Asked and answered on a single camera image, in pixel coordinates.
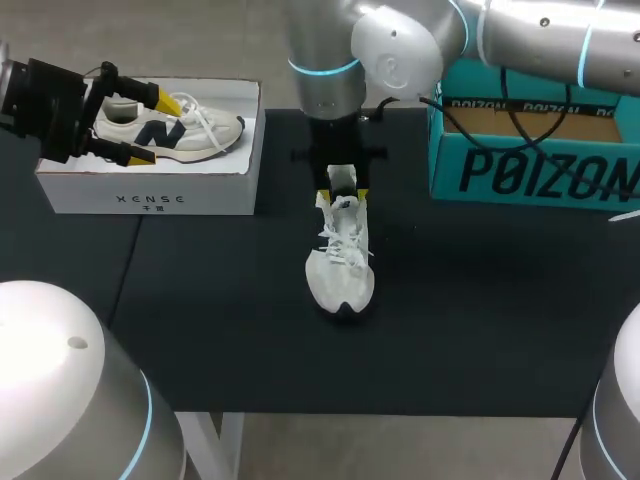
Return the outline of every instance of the gray floor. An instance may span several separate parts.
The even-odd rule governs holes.
[[[260,79],[267,108],[295,108],[282,0],[2,0],[17,60],[126,75]],[[382,97],[370,90],[367,105]],[[571,422],[250,415],[241,480],[549,478]],[[579,480],[572,455],[563,477]]]
[[[240,480],[547,480],[572,424],[249,415]],[[561,478],[582,479],[575,448]]]

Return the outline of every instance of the teal shoe box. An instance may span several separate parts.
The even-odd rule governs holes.
[[[562,85],[556,85],[564,91]],[[441,105],[446,93],[446,86],[436,92]],[[588,100],[591,93],[585,95],[580,101]],[[591,98],[601,102],[607,95]],[[540,147],[578,175],[630,192],[640,181],[640,100],[616,97],[615,101],[610,116],[568,114],[553,137]],[[511,148],[524,143],[507,112],[499,108],[445,108],[485,145]],[[547,110],[517,115],[535,138],[546,132],[560,114]],[[510,154],[480,150],[433,108],[429,130],[429,184],[434,198],[616,212],[640,210],[640,199],[602,192],[562,175],[530,148]]]
[[[507,83],[512,108],[521,111],[557,111],[566,103],[564,85],[508,71]],[[445,106],[504,108],[500,89],[500,69],[487,68],[481,61],[461,59],[442,81]],[[571,87],[572,112],[582,115],[612,116],[620,98],[614,93]]]

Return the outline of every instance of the shoelace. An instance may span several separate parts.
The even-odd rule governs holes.
[[[170,96],[176,102],[178,102],[178,105],[180,105],[180,107],[182,107],[183,114],[181,118],[183,118],[187,122],[194,120],[200,122],[200,125],[202,125],[202,128],[204,128],[204,131],[209,137],[209,140],[211,140],[211,142],[216,146],[218,150],[225,151],[220,145],[220,142],[218,141],[216,136],[213,134],[213,129],[216,126],[215,123],[213,121],[207,120],[204,115],[202,115],[204,107],[200,106],[198,101],[193,98],[193,96],[185,92],[175,92]]]
[[[320,250],[325,252],[332,262],[347,265],[350,268],[364,268],[366,259],[360,248],[361,235],[361,232],[355,235],[340,234],[325,224],[324,230],[318,236],[328,238],[329,243]],[[373,253],[368,250],[367,254],[373,256]]]

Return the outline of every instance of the new balance sneaker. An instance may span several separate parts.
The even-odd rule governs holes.
[[[358,199],[355,180],[351,192],[348,190],[341,188],[344,194],[337,194],[333,204],[318,192],[316,207],[324,215],[319,236],[326,246],[312,250],[305,265],[307,283],[318,305],[341,317],[361,313],[371,301],[375,285],[369,266],[367,202]]]
[[[105,140],[138,145],[181,163],[210,160],[242,135],[242,117],[203,107],[187,93],[171,97],[182,107],[180,118],[149,110],[141,103],[106,99],[95,132]]]

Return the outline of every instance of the black tabletop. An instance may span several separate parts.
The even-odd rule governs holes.
[[[0,132],[0,152],[0,282],[53,283],[109,322],[140,218],[56,215],[34,175],[37,142]]]
[[[321,215],[302,114],[271,111],[255,217],[148,217],[113,325],[173,408],[575,416],[640,301],[640,221],[436,202],[426,116],[366,132],[376,296],[325,321],[304,262]]]

